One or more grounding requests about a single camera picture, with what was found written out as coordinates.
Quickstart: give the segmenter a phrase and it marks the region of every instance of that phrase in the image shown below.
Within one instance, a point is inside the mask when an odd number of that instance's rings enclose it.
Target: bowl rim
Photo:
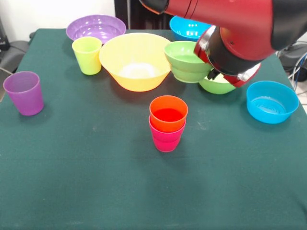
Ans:
[[[182,17],[179,17],[179,16],[174,16],[171,18],[171,20],[169,21],[169,28],[171,29],[171,31],[173,31],[175,34],[181,36],[181,37],[184,37],[184,38],[187,38],[187,39],[194,39],[194,40],[198,40],[200,37],[188,37],[188,36],[185,36],[185,35],[182,35],[182,34],[179,34],[176,32],[176,30],[174,30],[174,27],[172,26],[172,22],[177,19],[177,18],[182,18]],[[208,24],[208,23],[202,23],[202,22],[199,22],[199,21],[196,21],[196,20],[192,20],[192,19],[188,19],[188,18],[182,18],[184,20],[189,20],[189,21],[192,21],[192,22],[197,22],[197,23],[200,23],[200,24],[206,24],[206,25],[209,25],[209,26],[212,26],[211,24]]]
[[[91,17],[91,16],[103,16],[105,18],[112,18],[112,19],[115,19],[115,20],[118,20],[123,26],[124,26],[124,31],[121,35],[125,34],[125,32],[127,31],[127,27],[126,27],[126,24],[119,18],[115,17],[115,16],[111,16],[111,15],[106,15],[106,14],[89,14],[89,15],[86,15],[86,16],[83,16],[83,17],[80,17],[80,18],[77,18],[75,20],[73,20],[72,22],[69,23],[69,25],[66,27],[66,36],[72,40],[72,41],[75,41],[76,39],[73,39],[69,34],[68,34],[68,29],[72,26],[73,23],[81,20],[81,19],[84,19],[84,18],[87,18],[87,17]]]
[[[170,47],[172,44],[175,44],[175,43],[193,43],[193,44],[195,44],[196,45],[196,42],[193,42],[193,41],[174,41],[174,42],[171,42],[170,44],[167,44],[165,47],[164,47],[164,53],[165,53],[165,55],[167,55],[167,56],[169,56],[170,58],[172,58],[172,59],[174,59],[174,60],[176,60],[176,61],[181,61],[181,62],[184,62],[184,63],[189,63],[189,64],[206,64],[205,62],[203,62],[203,60],[201,60],[198,56],[196,56],[196,54],[194,54],[195,55],[195,57],[197,57],[198,59],[199,59],[199,62],[186,62],[186,61],[182,61],[182,60],[179,60],[178,58],[176,58],[176,57],[174,57],[173,55],[170,55],[167,51],[166,51],[166,49],[168,48],[168,47]]]
[[[274,113],[271,113],[271,112],[262,110],[263,112],[265,112],[265,113],[267,113],[267,114],[272,114],[272,115],[278,115],[278,116],[280,116],[280,115],[291,115],[292,113],[294,113],[294,112],[298,109],[298,107],[299,107],[299,105],[300,105],[300,100],[299,100],[299,98],[298,98],[296,92],[295,92],[294,90],[292,90],[290,87],[288,87],[288,86],[286,86],[286,85],[284,85],[284,84],[282,84],[282,83],[280,83],[280,82],[273,81],[273,80],[260,80],[260,81],[257,81],[257,82],[252,83],[252,84],[248,87],[248,89],[246,90],[246,100],[247,100],[247,102],[251,102],[251,101],[252,101],[251,98],[248,96],[248,95],[249,95],[249,92],[252,90],[252,88],[255,87],[255,85],[263,84],[263,83],[273,83],[273,84],[275,84],[275,85],[280,85],[283,89],[285,89],[287,92],[289,92],[290,94],[292,94],[292,95],[294,96],[294,98],[296,98],[296,100],[295,100],[295,101],[296,101],[296,106],[295,106],[294,109],[293,109],[292,111],[290,111],[290,112],[283,113],[283,114],[274,114]]]
[[[101,53],[102,53],[102,51],[108,46],[108,44],[114,42],[115,40],[120,39],[121,37],[124,37],[124,36],[133,36],[133,35],[154,36],[154,37],[162,38],[162,39],[164,39],[164,40],[165,40],[166,42],[168,42],[168,43],[171,42],[171,41],[168,40],[167,38],[162,37],[162,36],[160,36],[160,35],[151,34],[151,33],[145,33],[145,32],[128,33],[128,34],[122,34],[122,35],[116,36],[116,37],[112,38],[111,40],[107,41],[107,42],[100,48],[99,55],[98,55],[99,61],[100,61],[101,65],[102,65],[109,73],[112,73],[112,74],[114,74],[114,75],[117,75],[117,76],[119,76],[119,77],[121,77],[121,78],[131,79],[131,78],[128,78],[128,77],[124,77],[124,76],[120,76],[120,75],[118,75],[118,74],[115,74],[115,73],[112,72],[112,71],[109,71],[109,70],[104,66],[103,61],[101,61]],[[167,75],[167,74],[171,71],[171,65],[170,65],[170,63],[168,63],[168,64],[169,64],[168,69],[167,69],[166,71],[161,72],[161,74],[159,74],[158,76],[154,76],[154,77],[150,77],[150,78],[131,79],[131,80],[153,79],[153,78],[161,77],[162,75],[165,75],[165,74]]]
[[[206,76],[206,77],[204,77],[203,78],[203,80],[201,80],[200,82],[202,82],[202,81],[208,81],[208,82],[210,82],[210,83],[216,83],[216,84],[231,84],[229,81],[227,81],[226,79],[225,79],[225,82],[218,82],[218,81],[214,81],[214,80],[210,80],[210,79],[208,79],[208,76]]]

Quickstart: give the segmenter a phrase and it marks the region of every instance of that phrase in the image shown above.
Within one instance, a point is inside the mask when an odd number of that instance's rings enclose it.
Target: green bowl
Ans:
[[[175,78],[185,83],[197,83],[212,70],[194,54],[196,42],[177,41],[168,44],[164,51]]]
[[[199,84],[203,89],[214,94],[225,94],[235,89],[235,86],[230,84],[222,74],[217,75],[214,80],[205,77]]]

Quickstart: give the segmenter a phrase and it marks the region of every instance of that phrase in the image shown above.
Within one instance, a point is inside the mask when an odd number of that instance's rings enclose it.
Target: purple bowl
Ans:
[[[79,18],[67,27],[66,34],[71,40],[91,36],[104,44],[112,38],[123,35],[126,25],[122,20],[108,15],[89,15]]]

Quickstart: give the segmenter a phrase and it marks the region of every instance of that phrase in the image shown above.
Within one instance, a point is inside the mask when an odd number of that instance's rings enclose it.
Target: stacked cups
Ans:
[[[180,98],[164,95],[149,106],[149,127],[153,142],[161,152],[175,150],[186,126],[188,106]]]

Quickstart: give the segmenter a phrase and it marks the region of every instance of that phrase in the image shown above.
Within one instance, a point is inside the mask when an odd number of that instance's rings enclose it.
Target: white wall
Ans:
[[[307,33],[305,33],[303,36],[301,36],[301,38],[299,39],[299,41],[305,41],[305,42],[307,42]]]
[[[10,42],[28,41],[38,28],[66,28],[90,14],[115,16],[114,0],[0,0],[0,18]]]

